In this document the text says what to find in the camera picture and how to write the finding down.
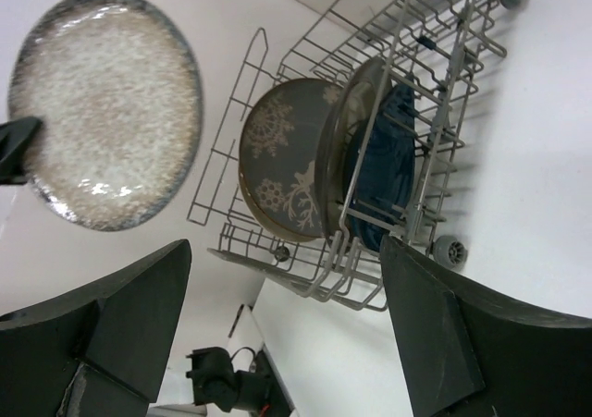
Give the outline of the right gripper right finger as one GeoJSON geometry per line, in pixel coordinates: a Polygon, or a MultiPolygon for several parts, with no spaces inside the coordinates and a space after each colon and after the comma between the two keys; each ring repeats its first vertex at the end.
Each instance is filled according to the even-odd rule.
{"type": "Polygon", "coordinates": [[[380,263],[413,415],[590,415],[590,319],[499,293],[393,237],[380,263]]]}

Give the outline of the grey deer pattern plate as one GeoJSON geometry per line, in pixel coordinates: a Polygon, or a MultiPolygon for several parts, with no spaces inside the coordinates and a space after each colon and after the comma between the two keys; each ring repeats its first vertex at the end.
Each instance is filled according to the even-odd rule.
{"type": "Polygon", "coordinates": [[[244,121],[239,182],[253,217],[277,237],[323,237],[315,200],[315,156],[342,88],[330,81],[288,80],[266,92],[244,121]]]}

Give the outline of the cream plate brown rim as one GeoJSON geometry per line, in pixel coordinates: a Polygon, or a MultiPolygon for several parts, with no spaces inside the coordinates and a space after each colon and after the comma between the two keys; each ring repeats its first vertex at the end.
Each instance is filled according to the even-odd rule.
{"type": "Polygon", "coordinates": [[[349,188],[343,181],[348,133],[366,122],[375,100],[382,99],[392,89],[390,81],[380,85],[385,67],[386,60],[381,56],[359,66],[339,91],[322,129],[314,160],[314,196],[326,242],[331,242],[340,230],[339,205],[349,188]]]}

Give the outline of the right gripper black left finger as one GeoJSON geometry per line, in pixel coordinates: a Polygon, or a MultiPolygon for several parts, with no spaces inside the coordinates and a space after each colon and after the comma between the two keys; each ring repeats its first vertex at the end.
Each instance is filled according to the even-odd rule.
{"type": "Polygon", "coordinates": [[[158,397],[191,270],[173,241],[1,317],[4,416],[143,416],[158,397]]]}

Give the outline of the blue leaf shaped plate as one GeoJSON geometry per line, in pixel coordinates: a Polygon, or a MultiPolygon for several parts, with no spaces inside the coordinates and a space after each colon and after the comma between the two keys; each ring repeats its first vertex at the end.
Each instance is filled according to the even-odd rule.
{"type": "Polygon", "coordinates": [[[375,117],[350,207],[390,226],[411,200],[414,179],[414,98],[395,85],[375,117]]]}

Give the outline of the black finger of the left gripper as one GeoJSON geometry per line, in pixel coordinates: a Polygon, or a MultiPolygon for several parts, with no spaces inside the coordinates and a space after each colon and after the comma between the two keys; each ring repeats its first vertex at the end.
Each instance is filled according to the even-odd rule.
{"type": "Polygon", "coordinates": [[[24,185],[25,154],[42,128],[38,117],[22,117],[1,125],[1,185],[24,185]]]}

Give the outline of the speckled round plate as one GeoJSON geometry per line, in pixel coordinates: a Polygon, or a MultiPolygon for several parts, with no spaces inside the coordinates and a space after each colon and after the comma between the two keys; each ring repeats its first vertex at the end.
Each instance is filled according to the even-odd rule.
{"type": "Polygon", "coordinates": [[[62,0],[25,37],[7,93],[11,118],[41,123],[24,154],[33,193],[93,230],[158,215],[191,171],[204,91],[191,46],[147,0],[62,0]]]}

